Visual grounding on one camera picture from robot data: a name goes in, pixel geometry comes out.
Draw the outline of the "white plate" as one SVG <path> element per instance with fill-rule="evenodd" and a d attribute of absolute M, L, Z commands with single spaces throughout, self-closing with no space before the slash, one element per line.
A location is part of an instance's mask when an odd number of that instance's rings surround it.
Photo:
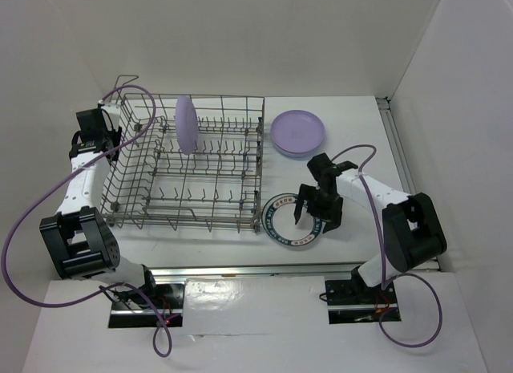
<path fill-rule="evenodd" d="M 294 211 L 297 194 L 281 193 L 266 202 L 261 221 L 268 236 L 282 246 L 301 248 L 311 246 L 322 234 L 323 223 L 306 212 L 306 203 L 301 208 L 301 217 L 296 221 Z"/>

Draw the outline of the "small purple plate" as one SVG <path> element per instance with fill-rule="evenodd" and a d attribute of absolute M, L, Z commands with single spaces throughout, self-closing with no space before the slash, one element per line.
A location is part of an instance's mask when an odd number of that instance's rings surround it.
<path fill-rule="evenodd" d="M 289 110 L 271 123 L 271 141 L 289 152 L 307 152 L 319 148 L 325 140 L 325 125 L 310 111 Z"/>

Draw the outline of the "grey wire dish rack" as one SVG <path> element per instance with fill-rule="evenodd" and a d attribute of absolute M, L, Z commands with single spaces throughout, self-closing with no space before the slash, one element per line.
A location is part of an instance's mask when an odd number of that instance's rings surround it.
<path fill-rule="evenodd" d="M 177 140 L 176 94 L 124 89 L 110 98 L 120 106 L 128 140 L 111 169 L 101 212 L 111 226 L 163 225 L 172 229 L 261 227 L 265 99 L 242 95 L 190 95 L 199 144 L 187 155 Z"/>

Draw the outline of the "large purple plate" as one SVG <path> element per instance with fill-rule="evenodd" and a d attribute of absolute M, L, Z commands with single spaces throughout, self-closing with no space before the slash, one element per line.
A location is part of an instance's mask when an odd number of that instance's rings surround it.
<path fill-rule="evenodd" d="M 193 154 L 199 139 L 199 123 L 196 108 L 186 95 L 181 95 L 176 101 L 175 125 L 180 150 L 185 155 Z"/>

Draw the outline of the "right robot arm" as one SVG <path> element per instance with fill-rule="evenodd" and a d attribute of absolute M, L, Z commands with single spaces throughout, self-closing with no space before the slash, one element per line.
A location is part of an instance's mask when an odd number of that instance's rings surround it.
<path fill-rule="evenodd" d="M 344 201 L 371 212 L 378 231 L 379 253 L 352 272 L 349 292 L 358 302 L 368 302 L 393 278 L 445 253 L 446 238 L 425 193 L 398 191 L 364 173 L 351 161 L 339 164 L 322 153 L 307 163 L 315 186 L 301 184 L 294 219 L 303 211 L 323 222 L 323 231 L 338 229 Z"/>

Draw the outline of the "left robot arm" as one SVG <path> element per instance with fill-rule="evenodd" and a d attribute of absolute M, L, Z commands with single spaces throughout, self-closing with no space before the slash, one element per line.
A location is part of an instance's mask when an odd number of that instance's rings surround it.
<path fill-rule="evenodd" d="M 71 170 L 79 171 L 67 184 L 63 202 L 39 225 L 50 258 L 62 279 L 122 282 L 121 297 L 141 308 L 155 304 L 158 288 L 151 271 L 122 257 L 119 244 L 105 222 L 101 207 L 103 186 L 119 154 L 101 155 L 120 144 L 121 108 L 100 102 L 76 113 L 79 130 L 71 141 Z"/>

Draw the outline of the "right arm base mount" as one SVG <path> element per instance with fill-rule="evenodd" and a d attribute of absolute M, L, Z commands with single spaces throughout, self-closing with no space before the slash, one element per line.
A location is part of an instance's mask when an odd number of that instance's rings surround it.
<path fill-rule="evenodd" d="M 394 286 L 356 291 L 350 280 L 325 280 L 319 299 L 327 305 L 329 324 L 400 322 L 401 315 Z"/>

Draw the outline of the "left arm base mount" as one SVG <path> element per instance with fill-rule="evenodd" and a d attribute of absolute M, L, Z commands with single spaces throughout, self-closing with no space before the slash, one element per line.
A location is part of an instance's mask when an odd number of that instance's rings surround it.
<path fill-rule="evenodd" d="M 146 295 L 169 328 L 183 326 L 184 282 L 164 283 Z M 108 327 L 111 329 L 156 328 L 160 326 L 154 310 L 133 291 L 112 295 Z"/>

